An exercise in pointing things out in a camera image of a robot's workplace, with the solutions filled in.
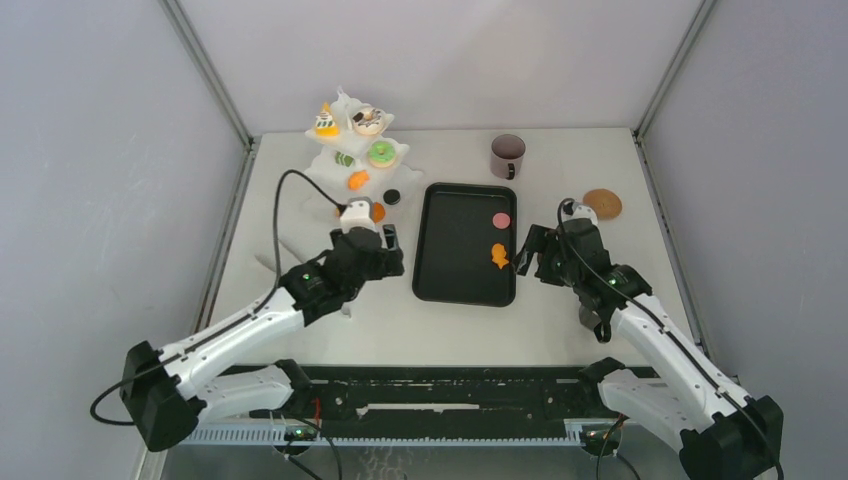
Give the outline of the green frosted donut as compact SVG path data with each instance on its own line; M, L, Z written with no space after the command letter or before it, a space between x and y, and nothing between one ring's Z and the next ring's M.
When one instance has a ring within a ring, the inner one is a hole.
M368 162L374 168L391 167L396 162L397 156L398 153L394 144L387 140L374 142L367 152Z

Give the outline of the orange round pastry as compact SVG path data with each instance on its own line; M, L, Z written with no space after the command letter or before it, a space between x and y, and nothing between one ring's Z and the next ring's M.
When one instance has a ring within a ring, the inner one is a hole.
M375 202L373 204L373 208L372 208L372 212L371 212L371 219L374 221L375 224L377 224L377 223L382 222L384 220L385 216L386 216L385 207L381 203Z

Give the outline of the black sandwich cookie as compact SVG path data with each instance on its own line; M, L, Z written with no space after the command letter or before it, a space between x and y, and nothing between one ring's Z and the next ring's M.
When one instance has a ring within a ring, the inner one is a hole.
M388 189L382 195L383 203L386 205L397 205L402 199L402 194L398 189Z

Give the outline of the white chocolate drizzle donut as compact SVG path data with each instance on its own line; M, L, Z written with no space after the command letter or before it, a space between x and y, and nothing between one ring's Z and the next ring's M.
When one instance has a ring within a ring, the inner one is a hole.
M380 134L386 126L386 113L375 107L363 107L351 116L351 125L355 133L363 136Z

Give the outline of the dark purple mug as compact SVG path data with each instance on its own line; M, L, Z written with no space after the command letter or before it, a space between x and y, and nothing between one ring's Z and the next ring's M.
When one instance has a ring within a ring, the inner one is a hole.
M497 178L514 180L526 153L524 140L514 134L502 134L491 142L489 168Z

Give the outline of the grey mug white inside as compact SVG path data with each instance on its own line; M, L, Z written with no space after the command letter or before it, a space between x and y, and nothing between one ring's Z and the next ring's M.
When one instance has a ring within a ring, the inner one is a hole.
M611 327L597 313L584 306L580 306L578 315L580 324L590 330L599 343L606 344L611 341Z

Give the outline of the yellow cake slice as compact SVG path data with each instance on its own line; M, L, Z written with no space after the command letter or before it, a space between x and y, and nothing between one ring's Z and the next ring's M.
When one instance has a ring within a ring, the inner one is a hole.
M340 134L340 128L329 103L325 102L316 115L312 131L318 137L336 137Z

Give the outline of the green layered cake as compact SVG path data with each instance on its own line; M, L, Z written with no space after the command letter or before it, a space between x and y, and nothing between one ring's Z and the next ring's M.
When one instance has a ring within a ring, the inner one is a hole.
M356 164L356 160L352 156L339 151L335 152L334 161L336 164L345 168L352 168Z

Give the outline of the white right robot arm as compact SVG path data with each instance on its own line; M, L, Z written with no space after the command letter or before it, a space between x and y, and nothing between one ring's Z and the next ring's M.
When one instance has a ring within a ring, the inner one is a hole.
M780 461L784 414L769 396L754 398L725 375L669 319L649 283L614 264L589 218L532 225L513 264L520 276L536 260L536 278L567 286L597 319L601 343L619 336L659 375L644 385L622 363L605 358L585 368L578 402L592 416L609 410L632 419L677 453L691 479L754 479Z

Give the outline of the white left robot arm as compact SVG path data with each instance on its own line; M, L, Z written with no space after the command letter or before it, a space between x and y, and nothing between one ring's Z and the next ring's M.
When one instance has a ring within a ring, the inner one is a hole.
M305 414L313 394L292 360L227 374L247 353L300 331L352 302L368 281L403 274L397 229L331 233L332 247L292 267L268 295L225 320L160 349L143 341L126 354L119 397L151 452L168 450L197 426L252 410Z

